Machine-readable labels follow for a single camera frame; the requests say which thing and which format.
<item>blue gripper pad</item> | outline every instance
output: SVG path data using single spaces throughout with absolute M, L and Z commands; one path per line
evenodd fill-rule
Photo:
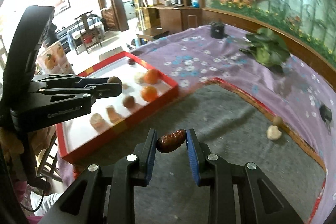
M 146 184 L 149 185 L 149 182 L 152 179 L 152 174 L 153 174 L 153 167 L 154 167 L 154 161 L 155 161 L 155 153 L 156 153 L 156 141 L 158 139 L 158 133 L 156 130 L 154 130 L 152 141 L 151 141 L 151 146 L 150 150 L 148 153 L 148 159 L 147 159 L 147 168 L 146 168 Z
M 189 163 L 190 163 L 190 168 L 191 168 L 191 173 L 193 175 L 193 179 L 196 182 L 196 184 L 199 185 L 199 183 L 201 182 L 200 165 L 198 162 L 194 139 L 196 139 L 197 141 L 196 145 L 199 145 L 195 131 L 193 129 L 188 129 L 187 130 L 187 150 L 188 150 Z

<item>metal bolt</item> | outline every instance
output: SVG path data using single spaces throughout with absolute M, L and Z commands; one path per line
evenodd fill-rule
M 135 161 L 137 159 L 137 156 L 134 154 L 130 154 L 126 157 L 128 161 Z
M 248 168 L 248 169 L 251 169 L 251 170 L 254 170 L 254 169 L 257 168 L 257 165 L 256 165 L 254 162 L 249 162 L 249 163 L 247 164 L 247 168 Z
M 208 159 L 209 160 L 218 160 L 218 156 L 216 154 L 209 154 Z
M 91 164 L 89 167 L 88 167 L 89 171 L 90 172 L 94 172 L 98 169 L 98 165 L 97 164 Z

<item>black cable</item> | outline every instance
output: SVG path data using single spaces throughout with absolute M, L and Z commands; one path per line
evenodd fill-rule
M 45 178 L 45 184 L 44 184 L 44 189 L 43 189 L 43 192 L 42 192 L 42 197 L 41 197 L 41 201 L 40 201 L 40 204 L 37 206 L 36 209 L 29 209 L 27 208 L 26 206 L 24 206 L 23 204 L 20 203 L 21 207 L 24 208 L 25 210 L 29 211 L 29 212 L 36 212 L 42 205 L 42 202 L 43 202 L 43 198 L 44 198 L 44 195 L 45 195 L 45 190 L 47 188 L 47 183 L 48 183 L 48 180 L 47 180 L 47 177 L 46 176 L 40 176 L 40 178 Z

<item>picture frame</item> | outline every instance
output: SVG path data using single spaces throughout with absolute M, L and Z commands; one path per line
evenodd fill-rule
M 43 2 L 45 6 L 54 6 L 55 7 L 55 16 L 69 9 L 70 2 L 69 0 L 45 0 Z

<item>purple tablecloth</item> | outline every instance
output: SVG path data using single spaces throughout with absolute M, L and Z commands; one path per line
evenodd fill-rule
M 186 91 L 198 82 L 222 78 L 251 94 L 281 116 L 324 160 L 325 189 L 312 224 L 322 224 L 336 204 L 336 131 L 322 121 L 324 103 L 336 113 L 336 94 L 308 65 L 295 56 L 283 64 L 284 76 L 241 53 L 246 32 L 226 26 L 229 37 L 210 37 L 210 26 L 188 29 L 138 48 L 139 57 L 175 79 Z

